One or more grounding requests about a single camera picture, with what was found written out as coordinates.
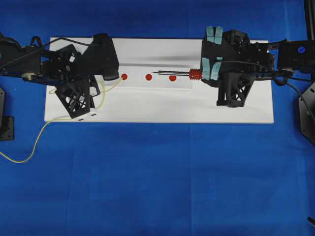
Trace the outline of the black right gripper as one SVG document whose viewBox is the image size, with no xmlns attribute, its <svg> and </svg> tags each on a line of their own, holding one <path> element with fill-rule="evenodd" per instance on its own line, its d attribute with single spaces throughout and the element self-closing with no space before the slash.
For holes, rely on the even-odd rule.
<svg viewBox="0 0 315 236">
<path fill-rule="evenodd" d="M 226 72 L 259 73 L 274 69 L 267 43 L 251 43 L 245 32 L 207 27 L 201 45 L 201 75 L 206 81 Z"/>
</svg>

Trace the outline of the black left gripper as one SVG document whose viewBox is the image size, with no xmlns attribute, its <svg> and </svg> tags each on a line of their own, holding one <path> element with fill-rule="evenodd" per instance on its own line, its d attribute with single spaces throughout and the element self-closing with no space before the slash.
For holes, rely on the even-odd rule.
<svg viewBox="0 0 315 236">
<path fill-rule="evenodd" d="M 82 121 L 97 115 L 93 97 L 100 95 L 96 78 L 84 75 L 101 75 L 104 80 L 119 78 L 119 61 L 113 40 L 106 33 L 95 34 L 84 51 L 78 52 L 73 44 L 56 51 L 40 52 L 44 61 L 40 66 L 40 83 L 66 83 L 56 87 L 55 94 L 71 119 Z M 81 75 L 76 65 L 81 57 Z"/>
</svg>

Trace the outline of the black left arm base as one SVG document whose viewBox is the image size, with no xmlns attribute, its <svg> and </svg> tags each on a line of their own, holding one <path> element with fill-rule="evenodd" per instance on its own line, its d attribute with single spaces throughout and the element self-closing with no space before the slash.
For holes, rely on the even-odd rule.
<svg viewBox="0 0 315 236">
<path fill-rule="evenodd" d="M 0 88 L 0 140 L 14 140 L 14 117 L 4 115 L 5 92 Z"/>
</svg>

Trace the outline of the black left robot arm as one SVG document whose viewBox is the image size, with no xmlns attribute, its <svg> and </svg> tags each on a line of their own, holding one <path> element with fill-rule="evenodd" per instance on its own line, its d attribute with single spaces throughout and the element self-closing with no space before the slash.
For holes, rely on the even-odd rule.
<svg viewBox="0 0 315 236">
<path fill-rule="evenodd" d="M 78 118 L 95 109 L 94 88 L 100 95 L 96 76 L 105 81 L 119 78 L 119 61 L 111 37 L 96 34 L 81 53 L 75 45 L 81 42 L 56 38 L 43 44 L 34 36 L 29 46 L 22 47 L 10 37 L 0 36 L 0 74 L 26 82 L 53 86 L 55 94 L 70 118 Z"/>
</svg>

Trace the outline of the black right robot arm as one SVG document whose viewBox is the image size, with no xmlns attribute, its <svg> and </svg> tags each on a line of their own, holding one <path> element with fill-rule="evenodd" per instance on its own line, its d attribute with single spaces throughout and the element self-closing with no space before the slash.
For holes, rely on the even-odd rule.
<svg viewBox="0 0 315 236">
<path fill-rule="evenodd" d="M 235 29 L 207 27 L 201 44 L 201 79 L 217 81 L 224 73 L 292 76 L 294 71 L 315 72 L 315 42 L 282 40 L 252 43 Z"/>
</svg>

